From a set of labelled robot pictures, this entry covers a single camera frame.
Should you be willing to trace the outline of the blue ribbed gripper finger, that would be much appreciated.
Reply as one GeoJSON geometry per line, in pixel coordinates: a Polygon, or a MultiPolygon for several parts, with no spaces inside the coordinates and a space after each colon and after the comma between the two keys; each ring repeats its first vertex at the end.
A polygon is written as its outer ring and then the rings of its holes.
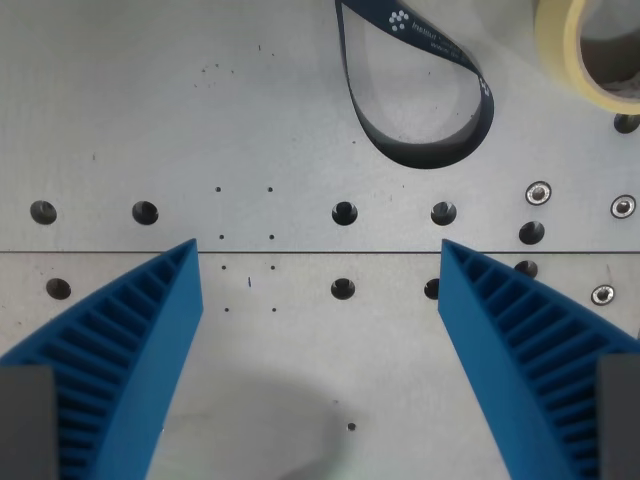
{"type": "Polygon", "coordinates": [[[143,479],[203,314],[195,240],[130,270],[13,346],[54,375],[60,476],[143,479]]]}
{"type": "Polygon", "coordinates": [[[450,240],[438,311],[513,479],[600,476],[596,366],[639,342],[556,290],[450,240]]]}

